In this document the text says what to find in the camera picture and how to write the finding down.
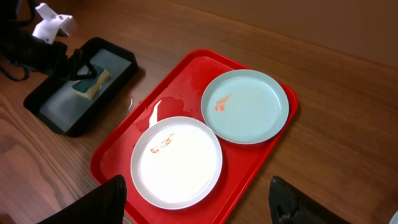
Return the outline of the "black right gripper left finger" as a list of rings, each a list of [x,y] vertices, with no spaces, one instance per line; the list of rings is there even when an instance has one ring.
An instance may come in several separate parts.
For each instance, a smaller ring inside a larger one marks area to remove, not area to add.
[[[125,178],[115,175],[39,224],[122,224],[126,200]]]

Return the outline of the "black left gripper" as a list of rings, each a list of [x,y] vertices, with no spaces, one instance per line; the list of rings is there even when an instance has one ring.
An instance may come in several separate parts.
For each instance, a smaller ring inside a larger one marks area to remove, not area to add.
[[[67,45],[44,40],[15,27],[1,30],[1,55],[14,65],[57,77],[61,80],[85,80],[95,78],[98,72],[82,50],[76,49],[67,56]]]

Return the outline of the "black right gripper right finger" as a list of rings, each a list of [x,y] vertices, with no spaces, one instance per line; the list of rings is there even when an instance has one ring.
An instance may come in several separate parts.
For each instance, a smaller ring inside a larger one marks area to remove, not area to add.
[[[273,224],[348,224],[277,175],[271,178],[268,200]]]

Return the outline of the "green and yellow sponge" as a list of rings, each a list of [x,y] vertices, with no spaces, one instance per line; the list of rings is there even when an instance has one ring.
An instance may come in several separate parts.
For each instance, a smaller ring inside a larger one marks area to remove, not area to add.
[[[80,96],[92,100],[99,92],[100,88],[110,81],[112,74],[106,69],[98,65],[93,65],[96,77],[91,79],[80,80],[72,85],[73,90]]]

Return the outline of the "white stained plate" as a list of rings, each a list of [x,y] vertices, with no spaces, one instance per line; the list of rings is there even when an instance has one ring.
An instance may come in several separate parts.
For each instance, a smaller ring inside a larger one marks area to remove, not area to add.
[[[213,190],[222,166],[221,146],[213,131],[197,119],[174,116],[150,120],[134,146],[131,177],[147,202],[180,210]]]

